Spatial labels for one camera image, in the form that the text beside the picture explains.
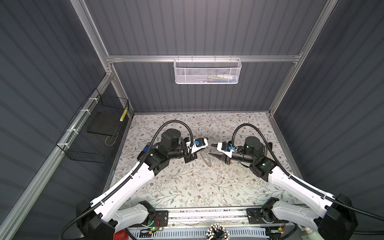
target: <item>black cable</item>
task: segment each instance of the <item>black cable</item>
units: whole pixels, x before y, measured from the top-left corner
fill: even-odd
[[[287,235],[285,235],[285,236],[283,236],[283,237],[281,237],[281,238],[276,238],[276,239],[274,239],[274,240],[284,240],[284,239],[287,239],[287,238],[290,237],[294,232],[296,232],[296,230],[297,230],[297,224],[294,223],[294,222],[293,222],[293,224],[295,225],[295,227],[293,228],[293,230],[292,230],[290,233],[288,233]]]
[[[191,137],[191,144],[192,144],[192,141],[193,141],[193,134],[192,134],[192,131],[191,129],[189,128],[189,126],[187,124],[185,124],[184,122],[182,121],[179,121],[179,120],[169,120],[167,122],[165,122],[163,125],[161,125],[161,127],[156,131],[155,135],[153,136],[149,146],[148,146],[148,149],[151,149],[153,143],[155,142],[156,140],[156,137],[159,135],[160,131],[166,126],[168,125],[169,123],[172,123],[172,122],[177,122],[177,123],[180,123],[182,124],[184,127],[187,128],[188,132],[189,132],[189,135]],[[65,240],[64,239],[64,232],[70,227],[72,226],[75,222],[77,222],[78,220],[80,219],[83,219],[85,216],[87,216],[89,213],[91,213],[93,210],[95,210],[97,207],[99,207],[101,205],[102,202],[105,202],[108,198],[110,198],[113,194],[115,194],[121,187],[124,186],[124,184],[126,184],[131,178],[133,175],[135,175],[137,173],[137,171],[139,170],[139,168],[143,165],[143,163],[145,162],[145,160],[147,159],[148,157],[148,153],[149,151],[146,151],[145,152],[145,155],[144,155],[144,158],[142,159],[142,161],[139,163],[139,165],[132,171],[132,173],[124,180],[122,181],[122,183],[120,183],[113,191],[111,191],[107,196],[105,196],[105,198],[103,198],[100,202],[96,203],[93,207],[89,208],[88,210],[86,210],[85,212],[83,212],[82,214],[80,214],[78,217],[74,218],[72,221],[70,221],[67,225],[65,225],[65,227],[63,228],[63,230],[60,232],[59,234],[59,237],[58,239],[59,240]],[[85,237],[83,238],[76,238],[76,239],[71,239],[71,240],[85,240]]]
[[[307,184],[303,183],[302,181],[298,180],[294,175],[291,175],[288,173],[287,170],[284,169],[284,167],[282,166],[282,164],[279,162],[279,160],[277,160],[277,157],[275,156],[275,154],[272,152],[272,149],[271,147],[268,145],[268,142],[266,141],[264,135],[261,133],[261,131],[255,127],[254,125],[250,124],[250,123],[243,123],[241,125],[239,125],[235,131],[233,132],[233,135],[232,135],[232,144],[233,146],[235,146],[235,136],[236,136],[236,133],[237,131],[244,127],[244,126],[249,126],[249,127],[252,127],[253,129],[255,129],[259,135],[261,136],[261,138],[263,139],[266,147],[268,148],[269,152],[271,153],[273,159],[275,160],[275,162],[277,163],[277,165],[281,168],[281,170],[290,178],[292,179],[293,181],[295,181],[296,183],[298,183],[299,185],[305,187],[306,189],[310,190],[311,192],[313,193],[316,193],[317,195],[319,195],[320,197],[322,198],[325,198],[333,203],[336,203],[344,208],[347,208],[347,209],[350,209],[350,210],[353,210],[357,213],[360,213],[360,214],[363,214],[363,215],[366,215],[366,216],[369,216],[369,217],[372,217],[372,218],[375,218],[375,219],[378,219],[380,221],[383,221],[384,222],[384,217],[382,216],[379,216],[379,215],[376,215],[376,214],[373,214],[373,213],[370,213],[370,212],[367,212],[367,211],[364,211],[364,210],[361,210],[361,209],[358,209],[358,208],[355,208],[355,207],[352,207],[352,206],[349,206],[349,205],[346,205],[332,197],[329,197],[329,196],[326,196],[325,194],[313,189],[312,187],[308,186]],[[357,232],[353,232],[353,234],[358,234],[358,235],[384,235],[384,231],[357,231]]]
[[[128,233],[128,236],[130,237],[130,239],[132,239],[132,240],[137,240],[137,239],[132,235],[132,233],[130,233],[130,231],[128,230],[128,228],[125,228],[125,231]]]

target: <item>robotic arm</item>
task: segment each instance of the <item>robotic arm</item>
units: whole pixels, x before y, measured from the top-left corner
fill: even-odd
[[[89,204],[82,201],[76,207],[77,227],[87,240],[110,240],[113,234],[126,227],[135,224],[150,225],[154,221],[155,210],[148,202],[142,201],[124,210],[119,208],[137,189],[167,167],[170,159],[183,157],[184,162],[188,163],[197,159],[196,153],[208,146],[208,138],[198,138],[191,143],[188,137],[181,138],[180,131],[176,129],[168,129],[161,134],[160,142],[152,144],[158,132],[139,154],[139,162],[128,174]]]
[[[264,144],[256,137],[247,137],[243,146],[235,147],[234,140],[236,132],[244,126],[251,126],[262,137]],[[242,163],[250,163],[249,169],[266,182],[271,182],[304,202],[309,208],[300,207],[280,201],[277,198],[268,199],[262,206],[261,211],[248,212],[248,218],[254,217],[266,223],[280,220],[288,220],[315,231],[325,240],[348,240],[352,234],[383,235],[384,231],[354,232],[358,222],[355,212],[384,220],[383,217],[356,209],[351,200],[340,194],[335,197],[331,193],[322,191],[307,182],[287,172],[279,163],[272,152],[272,144],[268,143],[259,129],[251,124],[241,124],[232,136],[232,141],[212,144],[223,154],[211,154],[226,164],[231,159]],[[266,155],[269,151],[273,160]]]

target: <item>black wire mesh basket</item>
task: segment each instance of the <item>black wire mesh basket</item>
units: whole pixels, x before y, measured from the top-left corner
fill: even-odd
[[[71,129],[67,126],[64,133],[70,131],[70,135],[65,143],[57,142],[57,146],[71,160],[113,161],[129,120],[128,106],[128,99],[98,95],[88,109],[80,110],[83,114],[78,123]]]

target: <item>metal rail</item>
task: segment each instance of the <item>metal rail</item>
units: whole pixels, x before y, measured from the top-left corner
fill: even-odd
[[[109,63],[173,63],[177,61],[231,61],[241,59],[241,62],[248,63],[266,63],[266,62],[289,62],[296,63],[300,55],[236,55],[236,56],[129,56],[129,55],[108,55],[106,57]]]

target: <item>small item in basket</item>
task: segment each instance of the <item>small item in basket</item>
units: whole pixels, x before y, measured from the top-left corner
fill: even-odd
[[[87,129],[89,133],[114,136],[119,132],[122,122],[119,115],[98,112]]]

